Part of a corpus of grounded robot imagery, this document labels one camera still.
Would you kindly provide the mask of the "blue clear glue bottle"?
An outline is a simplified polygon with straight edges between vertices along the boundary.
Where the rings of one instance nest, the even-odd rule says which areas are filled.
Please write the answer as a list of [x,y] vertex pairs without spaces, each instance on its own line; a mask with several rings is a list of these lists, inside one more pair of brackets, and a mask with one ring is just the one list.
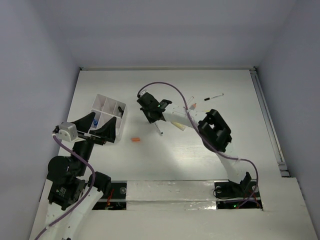
[[97,125],[98,125],[98,120],[94,119],[92,123],[93,123],[93,126],[94,126],[94,127],[97,127]]

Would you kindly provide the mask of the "blue capped white marker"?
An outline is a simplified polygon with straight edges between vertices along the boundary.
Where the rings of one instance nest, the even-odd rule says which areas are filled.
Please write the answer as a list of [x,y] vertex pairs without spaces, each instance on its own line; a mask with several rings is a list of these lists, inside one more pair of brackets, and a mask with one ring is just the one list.
[[160,129],[159,125],[155,122],[155,123],[154,123],[154,126],[156,127],[158,134],[159,134],[160,136],[162,136],[164,133],[163,133],[163,131]]

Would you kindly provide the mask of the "black scissors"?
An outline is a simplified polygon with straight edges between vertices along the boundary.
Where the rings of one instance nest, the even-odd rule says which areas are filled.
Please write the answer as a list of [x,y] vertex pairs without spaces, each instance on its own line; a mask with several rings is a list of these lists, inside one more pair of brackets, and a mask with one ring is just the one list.
[[124,110],[121,108],[121,106],[118,106],[117,110],[118,110],[118,116],[122,118],[124,115]]

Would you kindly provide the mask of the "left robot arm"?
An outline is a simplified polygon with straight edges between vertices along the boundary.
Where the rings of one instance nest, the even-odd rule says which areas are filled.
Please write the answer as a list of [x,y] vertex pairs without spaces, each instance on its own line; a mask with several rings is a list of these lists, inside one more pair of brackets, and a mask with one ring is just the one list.
[[95,171],[89,164],[94,145],[114,143],[116,117],[95,130],[95,112],[57,125],[52,137],[70,155],[53,157],[47,166],[46,179],[51,182],[44,228],[37,240],[75,240],[86,218],[101,198],[112,192],[112,179]]

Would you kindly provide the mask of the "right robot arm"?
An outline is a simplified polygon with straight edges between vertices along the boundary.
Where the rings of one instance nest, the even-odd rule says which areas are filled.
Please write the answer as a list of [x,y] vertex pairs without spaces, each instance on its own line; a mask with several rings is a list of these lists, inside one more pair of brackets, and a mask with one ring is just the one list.
[[233,152],[232,131],[217,110],[198,112],[167,99],[158,101],[146,90],[137,94],[137,102],[149,123],[164,121],[193,128],[203,145],[217,155],[227,173],[227,182],[215,187],[216,197],[226,200],[253,197],[257,183],[249,172],[241,169],[240,162],[245,160]]

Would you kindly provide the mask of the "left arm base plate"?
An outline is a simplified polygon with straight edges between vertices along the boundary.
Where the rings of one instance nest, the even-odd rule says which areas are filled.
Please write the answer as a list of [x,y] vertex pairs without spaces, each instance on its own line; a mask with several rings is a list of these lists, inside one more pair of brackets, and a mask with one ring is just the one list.
[[104,195],[94,205],[93,210],[126,210],[127,209],[127,182],[113,181],[108,195]]

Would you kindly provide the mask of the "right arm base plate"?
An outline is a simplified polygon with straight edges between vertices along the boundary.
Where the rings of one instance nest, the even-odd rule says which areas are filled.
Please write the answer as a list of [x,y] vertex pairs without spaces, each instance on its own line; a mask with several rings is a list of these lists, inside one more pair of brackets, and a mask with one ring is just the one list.
[[214,183],[212,194],[218,210],[263,209],[256,181],[251,181],[245,190],[239,184],[218,181]]

